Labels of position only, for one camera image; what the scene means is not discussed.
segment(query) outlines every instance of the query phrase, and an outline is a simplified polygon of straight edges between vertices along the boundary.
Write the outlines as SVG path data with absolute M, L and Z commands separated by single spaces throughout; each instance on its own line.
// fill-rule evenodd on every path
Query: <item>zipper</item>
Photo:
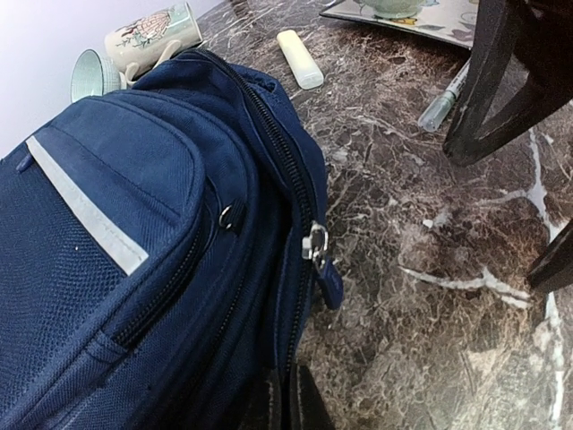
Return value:
M 191 282 L 193 273 L 199 263 L 203 249 L 208 240 L 208 229 L 202 222 L 195 234 L 191 247 L 179 264 L 169 282 L 153 297 L 129 323 L 112 339 L 118 345 L 130 349 L 137 346 L 141 339 L 184 293 Z
M 166 422 L 168 422 L 171 426 L 179 426 L 182 424 L 182 419 L 184 418 L 184 413 L 187 412 L 183 406 L 185 404 L 189 404 L 189 400 L 193 396 L 193 392 L 196 391 L 206 376 L 207 371 L 209 370 L 210 364 L 213 361 L 213 357 L 217 354 L 218 348 L 225 338 L 225 332 L 227 331 L 227 326 L 231 321 L 231 317 L 236 309 L 236 304 L 239 302 L 239 298 L 243 293 L 243 286 L 244 286 L 244 275 L 239 282 L 239 287 L 236 289 L 235 296 L 233 297 L 233 301 L 231 302 L 231 306 L 227 309 L 227 313 L 225 314 L 225 318 L 223 322 L 219 326 L 217 330 L 217 334 L 215 335 L 215 339 L 212 341 L 209 353 L 205 357 L 205 359 L 201 362 L 199 368 L 195 370 L 192 374 L 192 377 L 185 383 L 184 389 L 179 395 L 173 400 L 173 402 L 167 408 L 167 412 L 163 414 Z
M 247 81 L 235 71 L 225 60 L 203 49 L 194 49 L 194 52 L 204 58 L 209 59 L 219 67 L 229 78 L 231 78 L 246 96 L 247 101 L 252 107 L 253 112 L 261 120 L 265 134 L 269 137 L 274 150 L 274 161 L 283 169 L 285 177 L 290 178 L 291 184 L 295 191 L 296 201 L 299 203 L 301 211 L 301 223 L 303 231 L 310 232 L 314 222 L 314 214 L 317 212 L 316 199 L 314 191 L 310 184 L 310 178 L 307 176 L 304 168 L 301 166 L 301 160 L 291 151 L 291 146 L 285 135 L 281 133 L 277 121 L 269 112 L 269 109 L 261 96 L 254 91 Z M 300 324 L 303 317 L 304 303 L 307 298 L 308 285 L 312 276 L 312 260 L 303 258 L 302 276 L 297 290 L 295 319 L 291 329 L 288 350 L 286 353 L 286 374 L 290 372 L 290 367 L 294 360 L 297 334 L 300 330 Z

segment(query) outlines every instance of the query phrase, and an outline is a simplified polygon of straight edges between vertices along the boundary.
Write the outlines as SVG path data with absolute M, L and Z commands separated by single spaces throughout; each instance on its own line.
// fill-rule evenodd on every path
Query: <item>backpack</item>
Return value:
M 330 428 L 295 363 L 314 286 L 343 298 L 325 164 L 278 81 L 184 51 L 0 184 L 0 428 Z

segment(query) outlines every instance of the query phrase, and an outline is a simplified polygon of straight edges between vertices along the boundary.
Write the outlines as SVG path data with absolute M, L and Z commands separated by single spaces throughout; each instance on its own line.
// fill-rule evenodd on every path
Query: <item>metal ring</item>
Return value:
M 231 227 L 233 227 L 233 224 L 231 224 L 230 222 L 228 224 L 225 224 L 225 216 L 229 213 L 229 211 L 231 211 L 231 208 L 233 207 L 233 205 L 229 205 L 227 206 L 219 215 L 218 217 L 218 224 L 220 227 L 224 228 L 225 230 L 230 230 Z

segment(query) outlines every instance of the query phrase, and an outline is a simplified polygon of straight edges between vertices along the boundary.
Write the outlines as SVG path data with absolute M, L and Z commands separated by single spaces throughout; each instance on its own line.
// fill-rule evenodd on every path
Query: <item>clear pen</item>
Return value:
M 448 85 L 448 88 L 446 88 L 439 97 L 434 99 L 430 106 L 420 115 L 418 125 L 426 132 L 433 133 L 438 130 L 459 97 L 459 92 L 466 82 L 468 69 L 469 60 L 467 60 L 461 68 L 451 84 Z

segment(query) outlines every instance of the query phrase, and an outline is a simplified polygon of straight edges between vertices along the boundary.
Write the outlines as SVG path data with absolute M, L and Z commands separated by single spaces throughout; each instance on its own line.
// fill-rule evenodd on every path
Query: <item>marble countertop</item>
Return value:
M 200 19 L 207 47 L 283 82 L 329 166 L 337 312 L 299 349 L 337 428 L 573 429 L 573 288 L 532 293 L 528 265 L 573 216 L 566 106 L 470 168 L 416 126 L 463 48 L 321 18 L 312 0 L 235 0 Z M 300 90 L 275 37 L 296 30 L 325 73 Z M 523 80 L 516 65 L 500 99 Z

